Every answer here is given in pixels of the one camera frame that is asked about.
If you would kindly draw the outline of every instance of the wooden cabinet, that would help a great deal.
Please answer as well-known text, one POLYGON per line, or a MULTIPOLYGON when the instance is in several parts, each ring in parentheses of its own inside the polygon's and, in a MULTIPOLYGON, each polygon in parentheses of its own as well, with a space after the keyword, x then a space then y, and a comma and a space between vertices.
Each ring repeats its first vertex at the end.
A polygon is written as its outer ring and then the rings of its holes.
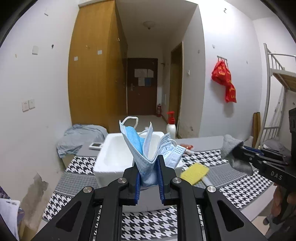
POLYGON ((71 40, 68 91, 72 124, 118 132, 126 115, 127 42, 115 1, 80 8, 71 40))

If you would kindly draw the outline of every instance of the hook rack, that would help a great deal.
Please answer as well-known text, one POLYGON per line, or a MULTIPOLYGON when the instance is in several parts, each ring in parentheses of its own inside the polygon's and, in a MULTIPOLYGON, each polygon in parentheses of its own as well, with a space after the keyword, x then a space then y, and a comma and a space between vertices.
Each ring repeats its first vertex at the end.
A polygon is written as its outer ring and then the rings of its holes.
POLYGON ((222 59, 222 60, 226 61, 226 64, 227 64, 227 67, 228 67, 228 61, 227 61, 226 58, 223 58, 223 57, 221 57, 221 56, 219 56, 219 55, 217 55, 217 58, 218 58, 218 60, 219 60, 219 59, 222 59))

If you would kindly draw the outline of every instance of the red bag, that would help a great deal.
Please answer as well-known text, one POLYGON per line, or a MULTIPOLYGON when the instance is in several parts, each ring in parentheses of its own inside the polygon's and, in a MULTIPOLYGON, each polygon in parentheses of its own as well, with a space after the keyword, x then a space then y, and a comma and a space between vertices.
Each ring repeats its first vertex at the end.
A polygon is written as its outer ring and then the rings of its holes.
POLYGON ((230 85, 226 86, 226 93, 225 93, 225 101, 226 103, 228 102, 234 102, 236 103, 237 100, 235 98, 235 87, 233 86, 233 84, 230 83, 230 85))
POLYGON ((231 74, 226 67, 225 61, 218 61, 212 72, 212 80, 220 85, 227 85, 231 83, 231 74))

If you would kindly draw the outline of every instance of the bunk bed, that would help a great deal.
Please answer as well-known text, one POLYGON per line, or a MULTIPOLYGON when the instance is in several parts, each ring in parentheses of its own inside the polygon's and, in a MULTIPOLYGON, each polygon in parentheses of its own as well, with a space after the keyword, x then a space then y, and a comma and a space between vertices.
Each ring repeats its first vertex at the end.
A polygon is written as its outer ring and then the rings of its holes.
POLYGON ((277 54, 271 53, 271 51, 267 48, 267 44, 264 43, 264 51, 266 57, 266 67, 267 67, 267 90, 266 90, 266 103, 265 110, 262 120, 262 126, 258 135, 258 139, 255 145, 255 148, 259 146, 263 146, 263 143, 271 138, 276 138, 279 136, 279 131, 282 125, 284 109, 285 109, 285 100, 286 100, 286 92, 288 90, 296 92, 296 73, 286 71, 285 68, 280 64, 278 59, 275 56, 289 56, 293 57, 296 60, 296 55, 288 55, 288 54, 277 54), (274 126, 266 126, 266 119, 268 114, 268 106, 270 99, 270 84, 271 77, 274 76, 284 87, 283 94, 283 104, 280 112, 280 121, 276 123, 274 126))

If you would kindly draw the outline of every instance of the face mask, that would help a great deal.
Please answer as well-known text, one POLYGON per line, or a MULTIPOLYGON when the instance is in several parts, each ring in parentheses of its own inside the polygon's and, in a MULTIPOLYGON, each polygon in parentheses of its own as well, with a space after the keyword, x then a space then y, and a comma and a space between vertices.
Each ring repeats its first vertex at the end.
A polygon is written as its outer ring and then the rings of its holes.
POLYGON ((129 116, 125 118, 122 123, 121 121, 119 121, 119 126, 123 138, 133 155, 133 164, 134 162, 136 163, 141 175, 142 186, 148 187, 152 185, 157 185, 157 173, 156 169, 154 168, 154 163, 157 156, 163 155, 165 165, 167 167, 175 168, 181 160, 181 157, 185 152, 185 148, 177 145, 175 140, 170 139, 170 134, 167 133, 160 139, 153 158, 149 159, 149 146, 153 133, 152 124, 150 123, 148 130, 144 130, 140 134, 138 134, 135 130, 137 124, 137 117, 129 116), (134 127, 124 126, 124 123, 128 119, 136 119, 136 125, 134 127), (142 138, 139 136, 145 132, 147 132, 146 138, 142 138))

